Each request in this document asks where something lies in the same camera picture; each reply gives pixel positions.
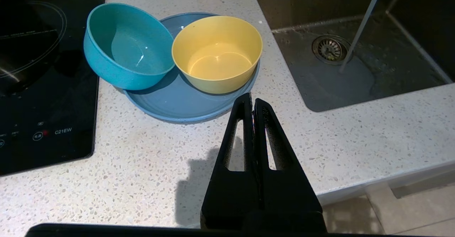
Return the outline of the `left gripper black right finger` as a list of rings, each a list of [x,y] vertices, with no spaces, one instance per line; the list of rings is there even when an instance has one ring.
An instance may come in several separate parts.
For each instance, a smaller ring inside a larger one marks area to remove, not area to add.
[[[259,194],[268,212],[322,213],[323,209],[272,106],[255,100],[254,155]]]

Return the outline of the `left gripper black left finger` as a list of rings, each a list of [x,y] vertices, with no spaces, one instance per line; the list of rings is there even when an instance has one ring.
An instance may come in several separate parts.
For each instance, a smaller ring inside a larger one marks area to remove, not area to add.
[[[225,134],[200,210],[200,226],[205,230],[241,230],[249,213],[263,206],[261,194],[261,155],[254,123],[250,93],[233,104]],[[229,170],[237,125],[243,122],[242,172]]]

